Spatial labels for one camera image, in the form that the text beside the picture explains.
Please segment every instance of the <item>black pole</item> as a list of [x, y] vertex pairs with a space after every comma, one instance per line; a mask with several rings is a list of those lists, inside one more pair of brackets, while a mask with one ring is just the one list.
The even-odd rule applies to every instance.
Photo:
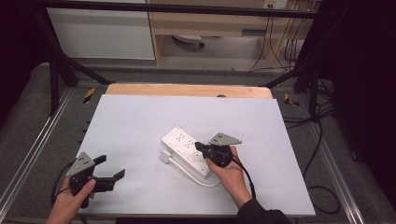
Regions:
[[58, 71], [56, 69], [55, 60], [49, 62], [49, 75], [50, 75], [50, 92], [51, 92], [49, 115], [52, 116], [59, 106], [59, 83], [58, 83], [59, 80], [58, 80]]
[[33, 17], [33, 21], [38, 24], [38, 27], [41, 28], [44, 36], [47, 38], [49, 43], [49, 47], [51, 49], [50, 53], [56, 62], [57, 72], [59, 72], [60, 76], [64, 80], [66, 86], [76, 86], [78, 83], [78, 79], [76, 78], [73, 70], [64, 62], [64, 57], [62, 55], [62, 47], [56, 38], [56, 35], [51, 31], [49, 25], [44, 20], [41, 8], [39, 7], [31, 7], [30, 12]]
[[319, 119], [317, 115], [318, 76], [318, 69], [314, 68], [312, 71], [311, 92], [309, 93], [309, 115], [311, 116], [311, 119], [314, 120], [314, 122], [317, 122]]
[[115, 83], [115, 81], [110, 81], [104, 77], [101, 77], [99, 75], [97, 75], [96, 73], [94, 73], [93, 71], [91, 71], [90, 69], [84, 67], [83, 65], [79, 64], [78, 62], [74, 61], [73, 59], [71, 59], [69, 56], [67, 56], [64, 52], [63, 52], [63, 56], [64, 59], [74, 68], [76, 68], [77, 70], [79, 70], [80, 72], [84, 73], [85, 75], [87, 75], [88, 77], [91, 77], [93, 79], [95, 79], [96, 81], [102, 83], [102, 84], [112, 84]]
[[306, 71], [306, 68], [308, 68], [308, 66], [306, 65], [306, 63], [300, 64], [299, 66], [295, 67], [292, 71], [289, 71], [287, 74], [278, 77], [264, 85], [260, 85], [259, 87], [266, 87], [268, 89], [271, 89], [277, 85], [279, 85], [280, 83], [288, 80], [291, 77], [298, 77], [300, 76], [302, 73], [304, 73]]

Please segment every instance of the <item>white cable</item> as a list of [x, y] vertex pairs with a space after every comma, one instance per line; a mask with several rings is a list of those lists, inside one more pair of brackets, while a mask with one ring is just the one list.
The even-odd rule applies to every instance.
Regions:
[[308, 9], [308, 11], [314, 10], [315, 4], [317, 3], [317, 0], [314, 0], [314, 5], [312, 5], [311, 9]]
[[197, 184], [199, 184], [199, 185], [201, 185], [201, 186], [203, 186], [203, 187], [213, 188], [213, 187], [217, 186], [217, 185], [220, 183], [220, 181], [217, 182], [217, 183], [215, 183], [215, 184], [211, 184], [211, 185], [202, 183], [201, 181], [197, 180], [195, 177], [193, 177], [192, 175], [190, 175], [189, 172], [187, 172], [183, 167], [181, 167], [181, 165], [179, 165], [177, 162], [175, 162], [172, 158], [169, 158], [169, 161], [171, 161], [174, 165], [176, 165], [178, 168], [180, 168], [180, 170], [182, 170], [182, 171], [183, 171], [186, 175], [188, 175], [193, 181], [195, 181], [195, 183], [197, 183]]

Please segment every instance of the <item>plug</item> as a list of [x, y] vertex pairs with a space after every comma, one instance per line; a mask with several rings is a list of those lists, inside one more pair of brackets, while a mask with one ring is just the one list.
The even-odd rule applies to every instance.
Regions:
[[160, 155], [161, 161], [168, 163], [169, 159], [171, 159], [172, 153], [168, 152], [167, 150], [163, 150]]

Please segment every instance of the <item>white cabinet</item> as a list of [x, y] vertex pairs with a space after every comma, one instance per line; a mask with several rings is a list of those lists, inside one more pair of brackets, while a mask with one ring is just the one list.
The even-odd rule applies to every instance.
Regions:
[[[146, 3], [144, 0], [106, 2]], [[69, 57], [154, 60], [147, 12], [63, 8], [49, 8], [48, 12], [62, 49]]]

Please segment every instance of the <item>electrical outlet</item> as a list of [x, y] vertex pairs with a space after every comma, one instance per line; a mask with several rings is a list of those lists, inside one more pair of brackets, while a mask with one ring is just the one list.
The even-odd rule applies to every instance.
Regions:
[[274, 4], [274, 9], [285, 9], [288, 0], [276, 0]]
[[198, 171], [203, 177], [209, 173], [206, 161], [202, 152], [195, 148], [197, 142], [188, 133], [181, 128], [175, 127], [167, 133], [163, 138], [163, 142], [169, 146], [185, 163], [194, 170]]
[[264, 5], [262, 5], [262, 8], [274, 9], [275, 4], [276, 0], [264, 0]]

